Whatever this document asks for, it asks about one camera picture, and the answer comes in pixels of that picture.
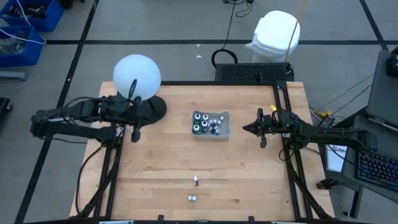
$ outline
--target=blue bin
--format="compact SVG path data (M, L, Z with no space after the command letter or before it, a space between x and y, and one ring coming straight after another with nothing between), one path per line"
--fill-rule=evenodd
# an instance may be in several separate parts
M26 4L41 4L47 6L47 10L45 12L46 18L29 18L28 21L35 27L37 31L54 31L55 27L58 24L58 21L61 19L63 14L63 9L61 5L58 3L58 0L19 0L22 6ZM12 17L7 16L7 13L11 6L16 6L19 8L19 5L16 0L8 0L6 5L0 12L0 18L4 19L10 26L24 26L28 25L23 17Z
M4 32L9 34L20 34L21 32L29 34L29 40L43 42L41 36L35 31L32 26L17 26L17 27L0 27ZM0 39L9 38L8 35L0 32ZM25 48L20 54L0 55L0 67L35 65L39 60L43 45L33 42L26 42Z

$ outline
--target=wooden tabletop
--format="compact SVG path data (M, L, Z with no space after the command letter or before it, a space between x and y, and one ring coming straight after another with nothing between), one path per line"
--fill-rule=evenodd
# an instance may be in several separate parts
M311 123L303 83L288 83L294 113ZM101 96L115 95L112 82L104 82ZM141 140L130 141L126 128L112 219L156 220L294 220L285 162L278 158L280 135L267 135L267 147L242 129L256 119L258 108L272 113L275 105L271 86L161 86L158 94L167 103L164 119L141 129ZM231 115L228 140L193 138L193 110ZM95 123L100 127L107 124ZM100 144L89 140L85 159ZM312 149L317 145L309 144ZM86 165L80 182L80 208L98 188L105 150ZM320 156L301 150L309 191L325 211L334 216L327 190L318 190L325 178ZM193 186L193 176L199 186ZM301 214L305 216L302 194L297 188ZM197 196L196 202L188 201ZM103 209L108 193L104 193ZM75 215L72 205L71 215Z

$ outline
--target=gray floor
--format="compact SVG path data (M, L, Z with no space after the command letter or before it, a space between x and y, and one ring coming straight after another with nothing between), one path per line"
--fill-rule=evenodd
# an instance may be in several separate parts
M48 40L79 40L93 0L66 11ZM398 40L396 0L366 0L384 40ZM205 40L224 39L232 5L221 0L101 0L96 9L87 40ZM230 39L251 39L260 17L281 10L297 15L300 1L257 0L252 13L234 17ZM357 0L308 0L302 17L302 40L377 40ZM0 20L0 26L6 26ZM144 54L154 59L163 80L214 80L210 58L220 44L170 45L85 45L76 67L67 100L77 96L97 96L102 81L111 80L117 61L129 54ZM4 68L24 71L26 82L1 80L0 96L12 99L14 110L0 132L0 217L13 223L42 147L42 141L29 132L30 117L38 109L54 108L70 69L77 45L45 45L39 63L33 67ZM252 53L241 44L227 45L239 62L250 62ZM380 45L299 45L290 58L295 79L305 84L308 102L314 108L344 92L374 71ZM227 55L217 62L230 63ZM352 99L371 79L325 107L337 110ZM367 103L369 91L339 114L349 116ZM25 221L68 217L84 145L51 143L42 175ZM351 206L353 192L345 187L330 191L335 214ZM398 205L365 191L358 221L392 223L398 219Z

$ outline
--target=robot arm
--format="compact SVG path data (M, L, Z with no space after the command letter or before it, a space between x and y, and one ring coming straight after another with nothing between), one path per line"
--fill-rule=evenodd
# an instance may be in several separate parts
M105 146L111 147L116 139L117 131L114 127L90 128L79 126L75 121L92 123L95 121L111 122L120 125L132 125L132 141L139 140L141 128L140 119L134 115L134 105L122 96L102 98L88 98L73 106L54 110L38 110L32 116L31 133L38 138L54 134L66 134L84 138L96 139Z
M301 149L308 143L338 144L359 151L377 151L375 135L361 129L324 128L312 126L301 120L296 114L286 110L277 110L264 115L257 111L257 120L243 127L244 130L261 137L261 147L267 145L265 134L283 134L289 138L290 146Z

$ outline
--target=white globe lamp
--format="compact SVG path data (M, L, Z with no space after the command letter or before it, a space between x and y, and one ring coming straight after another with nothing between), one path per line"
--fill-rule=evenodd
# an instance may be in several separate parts
M159 67L143 55L126 56L114 68L113 83L123 97L137 102L131 107L131 112L141 119L141 126L157 122L167 112L166 102L155 96L161 81Z

